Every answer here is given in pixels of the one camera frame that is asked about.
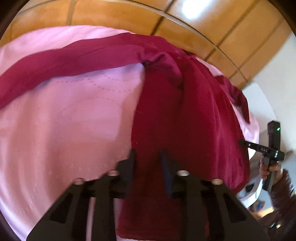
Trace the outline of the person's right forearm sleeve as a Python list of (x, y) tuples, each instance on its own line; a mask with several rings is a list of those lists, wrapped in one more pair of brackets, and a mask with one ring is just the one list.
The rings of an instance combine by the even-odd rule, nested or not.
[(287, 170), (269, 192), (274, 211), (258, 220), (270, 240), (295, 240), (295, 189)]

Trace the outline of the person's right hand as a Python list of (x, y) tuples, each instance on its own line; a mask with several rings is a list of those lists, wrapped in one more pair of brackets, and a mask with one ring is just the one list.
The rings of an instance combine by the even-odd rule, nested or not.
[(260, 166), (259, 166), (259, 175), (263, 180), (267, 179), (267, 176), (270, 173), (274, 173), (275, 177), (274, 177), (274, 181), (273, 184), (275, 185), (278, 181), (281, 180), (281, 178), (283, 177), (283, 166), (282, 164), (287, 162), (293, 155), (295, 154), (295, 152), (293, 150), (289, 150), (286, 154), (285, 154), (285, 159), (284, 161), (279, 161), (276, 164), (267, 167), (264, 164), (263, 158), (261, 158), (260, 160)]

